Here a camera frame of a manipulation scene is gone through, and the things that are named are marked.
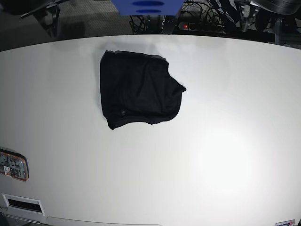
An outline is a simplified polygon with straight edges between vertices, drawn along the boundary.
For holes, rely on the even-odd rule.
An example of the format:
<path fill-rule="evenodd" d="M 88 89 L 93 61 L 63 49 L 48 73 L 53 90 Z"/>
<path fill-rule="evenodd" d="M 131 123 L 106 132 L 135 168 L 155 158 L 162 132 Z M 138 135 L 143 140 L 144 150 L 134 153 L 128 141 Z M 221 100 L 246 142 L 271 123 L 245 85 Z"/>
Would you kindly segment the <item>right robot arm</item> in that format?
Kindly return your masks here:
<path fill-rule="evenodd" d="M 59 4 L 62 2 L 63 0 L 30 0 L 29 11 L 22 13 L 20 19 L 34 16 L 50 37 L 56 37 L 60 14 Z"/>

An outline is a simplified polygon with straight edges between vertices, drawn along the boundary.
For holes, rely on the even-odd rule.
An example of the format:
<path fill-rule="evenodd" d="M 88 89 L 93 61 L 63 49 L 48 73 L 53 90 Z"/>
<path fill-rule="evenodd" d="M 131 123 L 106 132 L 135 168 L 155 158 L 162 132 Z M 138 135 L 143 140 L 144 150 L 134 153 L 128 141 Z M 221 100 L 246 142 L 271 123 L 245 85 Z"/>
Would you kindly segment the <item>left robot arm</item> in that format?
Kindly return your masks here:
<path fill-rule="evenodd" d="M 234 3 L 240 15 L 240 28 L 242 32 L 246 32 L 255 22 L 256 15 L 261 8 L 252 0 L 235 0 Z"/>

